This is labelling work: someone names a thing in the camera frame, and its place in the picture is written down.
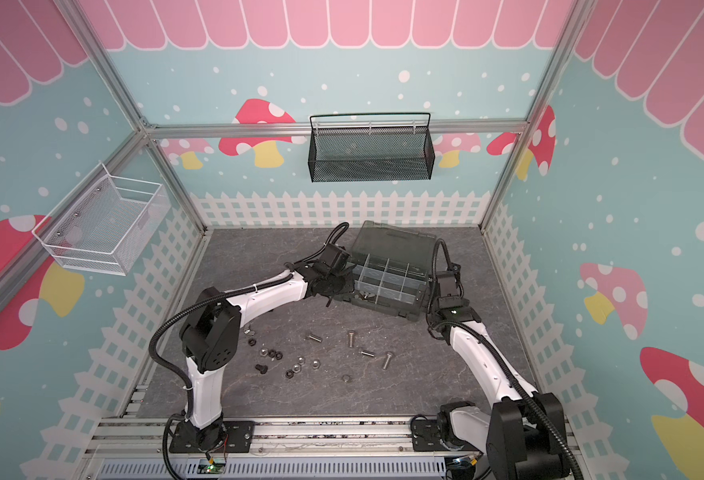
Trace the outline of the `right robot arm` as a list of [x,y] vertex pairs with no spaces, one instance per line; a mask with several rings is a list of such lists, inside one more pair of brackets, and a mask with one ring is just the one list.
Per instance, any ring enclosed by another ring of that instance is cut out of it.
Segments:
[[507,361],[479,314],[464,298],[458,271],[430,280],[429,331],[464,360],[491,405],[452,404],[442,412],[444,441],[482,448],[486,471],[496,479],[583,479],[567,440],[564,408],[542,393]]

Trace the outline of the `grey compartment organizer box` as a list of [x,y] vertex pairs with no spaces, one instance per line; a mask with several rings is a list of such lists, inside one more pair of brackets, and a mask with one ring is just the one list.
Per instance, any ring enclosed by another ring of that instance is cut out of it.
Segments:
[[352,271],[339,299],[418,320],[426,304],[436,242],[432,234],[365,221],[350,249]]

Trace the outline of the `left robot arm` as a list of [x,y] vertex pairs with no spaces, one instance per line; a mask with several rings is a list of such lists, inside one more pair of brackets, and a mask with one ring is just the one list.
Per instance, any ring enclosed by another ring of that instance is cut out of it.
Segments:
[[[241,329],[257,317],[284,305],[317,295],[328,299],[346,292],[350,254],[327,244],[309,260],[289,263],[279,275],[240,289],[205,290],[197,303],[165,321],[148,347],[152,360],[177,375],[186,392],[179,423],[194,436],[225,435],[221,392],[226,365],[234,358]],[[161,338],[182,322],[179,338],[186,366],[179,367],[158,352]]]

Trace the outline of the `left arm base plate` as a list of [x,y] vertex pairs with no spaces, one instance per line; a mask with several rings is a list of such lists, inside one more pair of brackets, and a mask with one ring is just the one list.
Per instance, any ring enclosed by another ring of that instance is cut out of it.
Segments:
[[203,429],[195,427],[190,421],[183,421],[172,434],[170,452],[249,453],[254,430],[254,421],[218,419]]

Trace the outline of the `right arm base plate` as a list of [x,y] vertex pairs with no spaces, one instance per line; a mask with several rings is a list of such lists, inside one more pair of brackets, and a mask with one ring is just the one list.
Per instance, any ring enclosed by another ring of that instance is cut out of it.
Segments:
[[465,445],[455,445],[441,436],[439,422],[425,415],[416,415],[409,421],[412,448],[415,452],[464,451]]

